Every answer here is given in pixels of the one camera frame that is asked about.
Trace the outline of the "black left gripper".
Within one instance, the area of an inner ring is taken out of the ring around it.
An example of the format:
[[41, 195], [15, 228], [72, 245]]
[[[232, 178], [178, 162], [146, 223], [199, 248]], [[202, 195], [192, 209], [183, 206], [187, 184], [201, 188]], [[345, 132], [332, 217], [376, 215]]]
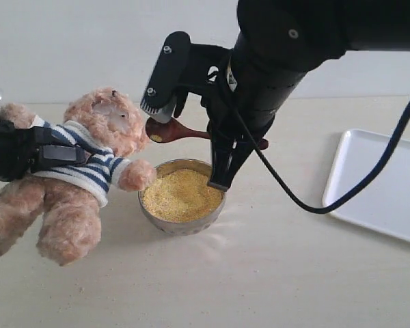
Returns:
[[83, 165], [85, 150], [62, 141], [52, 129], [16, 128], [11, 122], [0, 124], [0, 181], [22, 178], [52, 167]]

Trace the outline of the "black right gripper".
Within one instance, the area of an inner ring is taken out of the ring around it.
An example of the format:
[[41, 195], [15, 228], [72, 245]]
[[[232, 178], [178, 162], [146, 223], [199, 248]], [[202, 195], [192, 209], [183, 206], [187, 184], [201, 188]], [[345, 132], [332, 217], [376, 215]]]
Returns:
[[254, 151], [252, 140], [232, 136], [241, 138], [244, 125], [255, 139], [263, 138], [284, 102], [284, 70], [262, 59], [245, 42], [233, 49], [189, 42], [182, 47], [182, 59], [180, 106], [190, 93], [201, 97], [218, 130], [209, 132], [208, 186], [227, 191]]

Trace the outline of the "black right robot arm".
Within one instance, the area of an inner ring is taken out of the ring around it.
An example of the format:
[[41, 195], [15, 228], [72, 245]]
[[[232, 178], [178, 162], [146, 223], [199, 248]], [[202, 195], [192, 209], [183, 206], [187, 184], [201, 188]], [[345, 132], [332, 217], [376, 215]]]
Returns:
[[347, 51], [410, 51], [410, 1], [239, 1], [232, 49], [194, 44], [189, 73], [203, 78], [212, 172], [221, 191], [253, 152], [304, 76]]

